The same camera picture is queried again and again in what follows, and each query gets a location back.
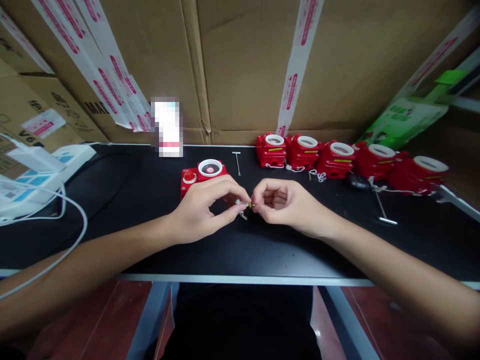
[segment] red button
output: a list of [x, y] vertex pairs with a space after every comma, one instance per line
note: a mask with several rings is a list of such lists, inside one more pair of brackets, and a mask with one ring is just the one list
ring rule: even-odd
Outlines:
[[183, 179], [184, 179], [185, 181], [192, 181], [192, 180], [194, 180], [194, 179], [195, 179], [195, 174], [194, 174], [194, 172], [193, 172], [192, 170], [187, 170], [187, 171], [185, 172], [185, 175], [183, 176]]

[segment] black table surface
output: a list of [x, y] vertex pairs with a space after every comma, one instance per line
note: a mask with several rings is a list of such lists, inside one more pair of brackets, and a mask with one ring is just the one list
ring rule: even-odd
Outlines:
[[[351, 189], [344, 180], [319, 183], [314, 178], [309, 180], [306, 172], [262, 169], [253, 147], [186, 146], [181, 158], [159, 157], [150, 146], [142, 145], [95, 145], [94, 149], [97, 155], [66, 185], [67, 195], [89, 217], [83, 241], [170, 213], [180, 203], [182, 169], [195, 168], [205, 159], [218, 159], [249, 194], [263, 178], [296, 180], [337, 214], [455, 279], [473, 287], [480, 284], [480, 224], [450, 203], [439, 204], [428, 196], [382, 192], [387, 216], [398, 222], [390, 225], [378, 221], [380, 208], [372, 191]], [[241, 152], [241, 176], [232, 151]], [[214, 204], [213, 212], [222, 211], [221, 205]], [[237, 282], [235, 277], [243, 277], [242, 282], [252, 279], [252, 283], [271, 283], [267, 278], [276, 278], [317, 285], [328, 285], [326, 280], [354, 285], [366, 279], [324, 243], [287, 226], [266, 224], [250, 210], [246, 215], [247, 221], [237, 217], [201, 241], [173, 246], [140, 261], [124, 272], [125, 277], [176, 281], [196, 278], [205, 282], [215, 276], [232, 282]], [[60, 220], [0, 227], [0, 276], [68, 248], [81, 226], [78, 211], [70, 205]]]

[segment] metal t-handle tool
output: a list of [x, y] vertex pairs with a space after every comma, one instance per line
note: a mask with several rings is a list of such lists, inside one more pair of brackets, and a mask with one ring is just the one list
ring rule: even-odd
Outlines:
[[383, 217], [379, 216], [378, 220], [380, 220], [381, 222], [387, 223], [387, 224], [398, 225], [398, 222], [390, 220], [389, 218], [387, 218], [387, 214], [385, 214], [385, 210], [384, 210], [384, 207], [382, 206], [382, 202], [380, 201], [378, 191], [376, 191], [374, 188], [372, 188], [372, 190], [375, 193], [376, 199], [378, 201], [378, 205], [380, 205], [381, 214], [383, 215]]
[[235, 158], [236, 158], [236, 168], [238, 170], [238, 176], [240, 176], [240, 166], [239, 166], [239, 154], [240, 154], [240, 151], [232, 151], [231, 152], [232, 154], [235, 154]]

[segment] hand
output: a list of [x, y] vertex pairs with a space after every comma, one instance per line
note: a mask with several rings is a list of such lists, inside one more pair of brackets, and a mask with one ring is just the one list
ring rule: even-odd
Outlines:
[[253, 190], [252, 204], [267, 223], [290, 225], [311, 238], [333, 239], [348, 223], [292, 180], [263, 179]]
[[[209, 207], [217, 199], [223, 199], [230, 207], [215, 216]], [[247, 191], [230, 175], [193, 184], [180, 205], [168, 215], [173, 244], [193, 243], [231, 223], [246, 208], [245, 204], [235, 204], [233, 199], [252, 202]]]

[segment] white charger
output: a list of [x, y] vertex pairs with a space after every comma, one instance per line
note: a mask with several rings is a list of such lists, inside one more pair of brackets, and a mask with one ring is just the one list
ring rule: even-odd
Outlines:
[[13, 160], [39, 174], [59, 173], [67, 166], [42, 147], [16, 148], [6, 153]]

